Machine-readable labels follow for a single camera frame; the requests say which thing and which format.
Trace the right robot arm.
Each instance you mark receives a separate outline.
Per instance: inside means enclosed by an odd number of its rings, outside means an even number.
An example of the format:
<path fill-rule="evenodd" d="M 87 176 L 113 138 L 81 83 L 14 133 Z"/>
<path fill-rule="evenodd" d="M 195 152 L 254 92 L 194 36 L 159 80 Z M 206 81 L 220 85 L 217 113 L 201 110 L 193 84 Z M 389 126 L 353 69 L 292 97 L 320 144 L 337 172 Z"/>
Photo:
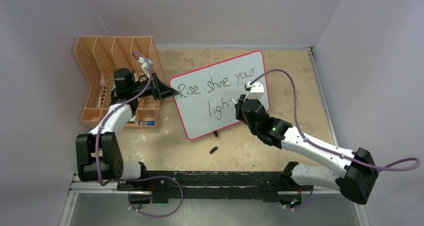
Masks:
<path fill-rule="evenodd" d="M 244 122 L 262 143 L 303 155 L 319 166 L 289 163 L 280 182 L 288 190 L 296 186 L 318 186 L 338 190 L 346 199 L 365 205 L 379 176 L 371 153 L 337 147 L 324 142 L 320 148 L 308 143 L 307 134 L 287 121 L 269 116 L 257 99 L 239 98 L 235 117 Z"/>

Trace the black marker cap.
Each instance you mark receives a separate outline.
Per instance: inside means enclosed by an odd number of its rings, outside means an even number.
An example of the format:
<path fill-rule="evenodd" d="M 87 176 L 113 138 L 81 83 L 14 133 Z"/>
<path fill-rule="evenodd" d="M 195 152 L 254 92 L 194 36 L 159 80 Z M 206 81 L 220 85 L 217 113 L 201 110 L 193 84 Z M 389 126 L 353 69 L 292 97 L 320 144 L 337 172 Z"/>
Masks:
<path fill-rule="evenodd" d="M 209 153 L 213 154 L 215 151 L 217 151 L 219 148 L 217 146 L 215 146 L 214 148 L 212 148 Z"/>

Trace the pink-framed whiteboard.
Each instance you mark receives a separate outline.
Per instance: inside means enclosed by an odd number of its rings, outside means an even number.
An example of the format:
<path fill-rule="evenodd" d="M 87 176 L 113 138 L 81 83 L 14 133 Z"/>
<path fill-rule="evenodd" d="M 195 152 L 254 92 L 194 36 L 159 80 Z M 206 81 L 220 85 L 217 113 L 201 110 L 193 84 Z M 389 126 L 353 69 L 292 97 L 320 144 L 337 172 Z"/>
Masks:
<path fill-rule="evenodd" d="M 172 77 L 169 85 L 179 91 L 174 101 L 187 138 L 238 123 L 232 99 L 247 95 L 245 84 L 265 71 L 264 54 L 255 50 Z"/>

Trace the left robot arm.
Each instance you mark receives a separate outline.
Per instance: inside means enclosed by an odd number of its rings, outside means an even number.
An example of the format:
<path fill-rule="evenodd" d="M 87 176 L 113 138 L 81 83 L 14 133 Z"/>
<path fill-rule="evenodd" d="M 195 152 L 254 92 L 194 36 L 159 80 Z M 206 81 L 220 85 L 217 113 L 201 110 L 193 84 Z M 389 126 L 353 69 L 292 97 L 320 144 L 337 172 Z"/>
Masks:
<path fill-rule="evenodd" d="M 146 80 L 136 80 L 128 68 L 113 73 L 115 89 L 106 116 L 89 133 L 75 140 L 77 173 L 83 182 L 98 181 L 101 185 L 113 180 L 129 180 L 138 191 L 146 189 L 149 177 L 142 162 L 125 162 L 118 136 L 128 121 L 136 115 L 139 99 L 152 96 L 160 101 L 179 92 L 151 73 Z"/>

